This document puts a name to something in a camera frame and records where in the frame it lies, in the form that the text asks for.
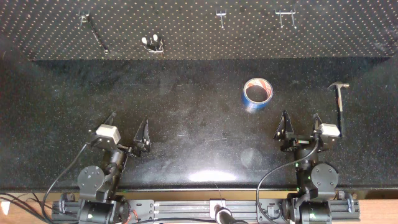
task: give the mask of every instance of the hammer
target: hammer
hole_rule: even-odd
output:
[[[334,82],[328,88],[336,86],[336,95],[337,95],[337,106],[338,106],[338,124],[340,128],[340,138],[346,137],[346,131],[344,127],[344,118],[343,118],[343,100],[341,99],[340,88],[348,88],[348,83]]]

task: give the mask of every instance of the pegboard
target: pegboard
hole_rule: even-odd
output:
[[[227,12],[221,28],[216,10]],[[294,14],[282,16],[276,11]],[[2,38],[32,60],[222,59],[391,56],[398,48],[398,1],[1,0]],[[91,21],[105,55],[78,14]],[[159,35],[164,53],[142,37]]]

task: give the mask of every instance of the wooden floor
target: wooden floor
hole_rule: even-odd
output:
[[[35,202],[28,202],[29,205],[34,207],[38,212],[40,207]],[[361,221],[360,224],[370,223],[397,223],[398,220],[398,200],[360,200],[359,206],[361,208]],[[47,214],[50,214],[50,209],[46,209]],[[11,205],[8,215],[0,211],[1,224],[14,224],[14,223],[31,223],[41,224],[44,223],[31,214],[23,211],[15,205]],[[355,224],[358,222],[338,222],[339,224]]]

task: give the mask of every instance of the blue tape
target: blue tape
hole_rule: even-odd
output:
[[[267,92],[267,99],[262,101],[262,102],[256,102],[256,101],[252,101],[246,94],[246,90],[253,85],[257,85],[262,87],[266,92]],[[248,107],[248,108],[252,108],[255,110],[259,110],[259,109],[263,109],[264,107],[266,107],[266,105],[268,104],[268,102],[270,102],[272,96],[274,95],[274,90],[272,89],[271,84],[263,79],[263,78],[252,78],[250,79],[248,82],[246,82],[246,84],[244,84],[243,87],[243,94],[242,94],[242,100],[243,100],[243,104]]]

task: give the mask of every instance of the black speckled countertop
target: black speckled countertop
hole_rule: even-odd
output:
[[[152,151],[130,158],[121,190],[253,189],[269,170],[293,160],[272,140],[282,110],[297,134],[312,114],[336,124],[342,90],[347,139],[320,154],[345,189],[398,188],[398,58],[270,60],[75,60],[0,64],[0,190],[43,191],[71,162],[89,129],[112,111],[122,144],[148,117]],[[241,93],[250,78],[270,81],[274,97],[255,114]],[[85,151],[56,185],[77,189],[80,170],[102,152]],[[264,183],[294,189],[293,167]]]

